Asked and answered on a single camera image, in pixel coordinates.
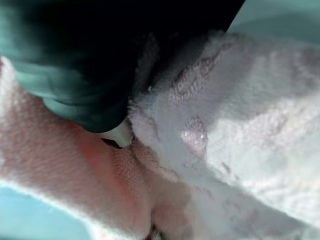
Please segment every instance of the light blue surface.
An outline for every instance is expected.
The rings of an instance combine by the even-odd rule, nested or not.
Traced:
[[[320,0],[246,0],[229,32],[320,43]]]
[[[30,196],[0,187],[0,240],[89,240],[83,224]]]
[[[246,0],[230,32],[320,43],[320,0]],[[0,188],[0,240],[89,240],[82,223],[29,196]]]

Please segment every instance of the towel fold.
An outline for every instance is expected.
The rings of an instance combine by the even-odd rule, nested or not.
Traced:
[[[152,38],[121,150],[50,113],[1,57],[0,181],[97,240],[319,238],[320,49],[210,33],[155,67],[158,51]]]

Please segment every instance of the white towel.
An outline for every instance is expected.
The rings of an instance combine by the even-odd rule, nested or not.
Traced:
[[[2,57],[0,178],[68,211],[104,240],[320,237],[320,49],[210,34],[150,75],[117,150],[50,113]]]

